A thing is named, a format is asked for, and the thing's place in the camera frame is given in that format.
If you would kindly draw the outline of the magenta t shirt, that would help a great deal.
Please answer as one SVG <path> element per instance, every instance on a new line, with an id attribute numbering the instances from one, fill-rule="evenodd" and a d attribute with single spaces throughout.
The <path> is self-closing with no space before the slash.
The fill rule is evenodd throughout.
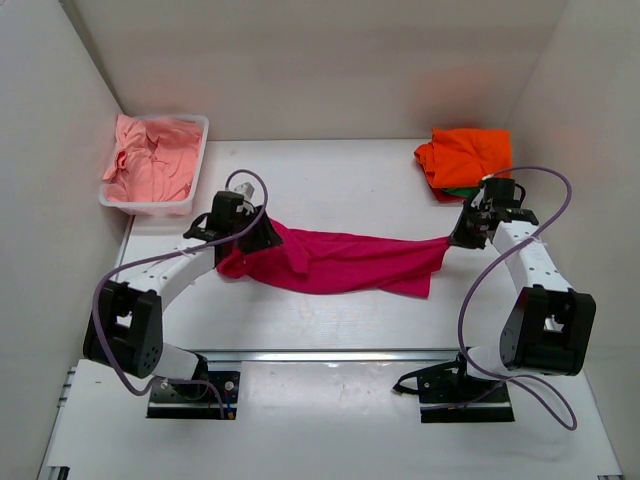
<path id="1" fill-rule="evenodd" d="M 254 253 L 234 248 L 217 272 L 305 294 L 382 290 L 426 298 L 449 248 L 445 237 L 413 241 L 272 225 L 281 245 Z"/>

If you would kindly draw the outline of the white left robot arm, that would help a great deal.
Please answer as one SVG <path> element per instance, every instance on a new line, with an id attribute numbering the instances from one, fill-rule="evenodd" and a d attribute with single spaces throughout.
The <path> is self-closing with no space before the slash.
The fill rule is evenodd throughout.
<path id="1" fill-rule="evenodd" d="M 202 356 L 166 343 L 163 311 L 187 287 L 220 266 L 234 251 L 254 253 L 282 244 L 262 205 L 251 199 L 245 182 L 222 190 L 211 210 L 198 216 L 168 259 L 153 260 L 124 281 L 111 279 L 98 289 L 98 319 L 90 319 L 83 355 L 124 373 L 172 380 L 188 398 L 208 389 L 209 373 Z"/>

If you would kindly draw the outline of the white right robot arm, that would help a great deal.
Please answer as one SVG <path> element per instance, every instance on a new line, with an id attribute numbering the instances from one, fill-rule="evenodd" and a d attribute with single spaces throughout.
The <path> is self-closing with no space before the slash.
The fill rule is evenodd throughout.
<path id="1" fill-rule="evenodd" d="M 518 374 L 575 376 L 584 364 L 596 303 L 561 275 L 539 239 L 539 221 L 524 209 L 524 187 L 485 178 L 463 203 L 449 244 L 482 249 L 491 243 L 513 281 L 517 299 L 495 346 L 476 346 L 448 376 L 449 391 L 471 400 L 484 380 Z"/>

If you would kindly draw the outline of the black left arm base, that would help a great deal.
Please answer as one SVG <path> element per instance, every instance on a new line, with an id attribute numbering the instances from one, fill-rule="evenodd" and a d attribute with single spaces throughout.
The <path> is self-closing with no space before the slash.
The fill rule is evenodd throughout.
<path id="1" fill-rule="evenodd" d="M 237 363 L 214 363 L 201 356 L 195 379 L 199 384 L 164 381 L 153 386 L 146 417 L 171 420 L 233 421 L 238 415 L 241 371 Z"/>

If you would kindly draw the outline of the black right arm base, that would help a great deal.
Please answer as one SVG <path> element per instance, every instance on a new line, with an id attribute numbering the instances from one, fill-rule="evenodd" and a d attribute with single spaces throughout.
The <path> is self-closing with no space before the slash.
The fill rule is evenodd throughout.
<path id="1" fill-rule="evenodd" d="M 471 377 L 461 353 L 445 363 L 402 375 L 392 392 L 418 397 L 423 424 L 515 421 L 507 386 L 499 380 Z"/>

